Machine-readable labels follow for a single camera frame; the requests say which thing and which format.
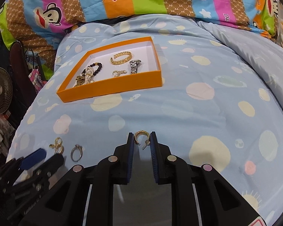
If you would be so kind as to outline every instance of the black bead bracelet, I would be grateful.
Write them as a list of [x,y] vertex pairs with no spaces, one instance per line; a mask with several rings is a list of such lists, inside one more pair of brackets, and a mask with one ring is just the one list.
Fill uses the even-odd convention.
[[[97,70],[95,70],[95,71],[93,72],[93,76],[95,76],[97,73],[99,73],[100,70],[101,70],[102,67],[103,67],[103,65],[102,65],[101,63],[99,63],[99,62],[93,63],[93,64],[89,65],[89,67],[93,67],[93,66],[96,66],[96,65],[98,66],[98,68],[97,68]],[[85,73],[86,73],[86,70],[83,70],[83,71],[82,71],[82,76],[85,76]]]

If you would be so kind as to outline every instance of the jewelry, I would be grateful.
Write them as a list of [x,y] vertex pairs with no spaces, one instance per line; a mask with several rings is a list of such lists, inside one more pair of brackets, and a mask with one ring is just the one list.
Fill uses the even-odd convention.
[[119,77],[121,74],[125,74],[127,73],[126,70],[115,70],[114,72],[112,72],[113,77]]
[[52,149],[55,149],[55,154],[63,154],[64,146],[62,145],[62,143],[63,143],[63,140],[60,137],[57,137],[55,139],[55,144],[50,144],[49,147]]
[[[96,66],[96,65],[98,66],[98,68],[97,68],[97,70],[94,70],[93,66]],[[96,74],[100,72],[102,67],[103,67],[103,65],[99,62],[96,62],[96,63],[93,63],[93,64],[87,66],[86,69],[84,69],[82,71],[82,76],[85,78],[83,85],[94,82],[94,80],[91,80],[91,78],[96,76]]]
[[85,82],[85,77],[84,76],[77,76],[75,80],[77,81],[77,83],[74,87],[82,86]]
[[134,142],[137,145],[140,145],[140,143],[137,141],[138,137],[141,135],[145,135],[147,136],[147,140],[145,141],[145,145],[142,147],[142,150],[144,150],[148,145],[150,145],[150,134],[146,131],[138,131],[135,135],[134,135]]
[[[73,156],[73,153],[74,153],[76,150],[79,150],[79,151],[80,151],[80,158],[77,159],[77,160],[74,160],[72,156]],[[71,150],[70,158],[71,158],[71,160],[72,160],[73,162],[78,162],[78,161],[82,158],[82,156],[83,156],[83,147],[80,146],[80,145],[78,145],[78,144],[76,144],[75,147]]]
[[132,60],[130,61],[130,67],[131,67],[131,75],[137,73],[137,68],[141,65],[141,60]]
[[124,55],[128,55],[127,58],[124,58],[122,60],[119,61],[114,61],[113,58],[110,58],[110,61],[113,65],[119,65],[119,64],[123,64],[123,63],[127,63],[129,60],[132,59],[132,53],[131,52],[121,52],[121,53],[117,53],[116,55],[114,55],[114,59],[124,56]]

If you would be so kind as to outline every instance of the braided gold bracelet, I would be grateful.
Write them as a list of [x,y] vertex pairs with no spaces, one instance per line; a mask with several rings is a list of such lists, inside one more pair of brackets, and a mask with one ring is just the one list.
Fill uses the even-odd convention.
[[116,55],[114,55],[114,59],[124,56],[124,55],[128,55],[127,58],[124,58],[122,60],[119,61],[114,61],[113,58],[110,58],[110,61],[113,65],[119,65],[119,64],[123,64],[123,63],[127,63],[128,61],[130,61],[132,59],[132,53],[130,52],[121,52],[121,53],[117,53]]

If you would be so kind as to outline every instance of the colorful pillow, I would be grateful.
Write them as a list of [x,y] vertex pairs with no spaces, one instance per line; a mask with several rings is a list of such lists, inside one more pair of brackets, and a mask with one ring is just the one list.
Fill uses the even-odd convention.
[[21,40],[53,69],[65,31],[79,22],[138,14],[171,14],[276,34],[276,0],[7,0],[0,14],[2,37],[9,47]]

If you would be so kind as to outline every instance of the fan grille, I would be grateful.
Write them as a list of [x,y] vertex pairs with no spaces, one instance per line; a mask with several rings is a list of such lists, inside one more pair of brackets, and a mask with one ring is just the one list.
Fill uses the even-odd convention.
[[11,104],[13,87],[7,71],[0,68],[0,114],[4,113]]

